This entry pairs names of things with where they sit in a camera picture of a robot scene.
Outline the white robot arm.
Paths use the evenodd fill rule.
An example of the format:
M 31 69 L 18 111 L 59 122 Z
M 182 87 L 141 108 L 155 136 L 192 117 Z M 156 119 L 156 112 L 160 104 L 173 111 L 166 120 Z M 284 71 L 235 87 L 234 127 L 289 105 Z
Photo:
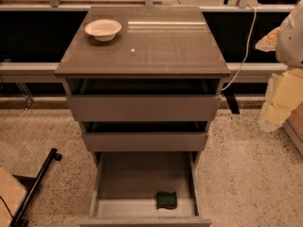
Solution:
M 275 51 L 276 60 L 287 66 L 281 75 L 273 74 L 269 79 L 258 120 L 263 131 L 275 131 L 303 102 L 303 1 L 255 48 Z

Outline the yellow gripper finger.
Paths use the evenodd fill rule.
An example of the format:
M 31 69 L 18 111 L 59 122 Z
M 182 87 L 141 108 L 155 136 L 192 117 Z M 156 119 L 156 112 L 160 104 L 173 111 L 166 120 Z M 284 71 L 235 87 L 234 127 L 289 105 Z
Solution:
M 258 125 L 263 131 L 281 128 L 303 102 L 303 69 L 294 68 L 273 74 L 267 84 L 265 101 L 259 113 Z
M 275 51 L 279 31 L 280 27 L 274 28 L 256 43 L 255 48 L 263 52 Z

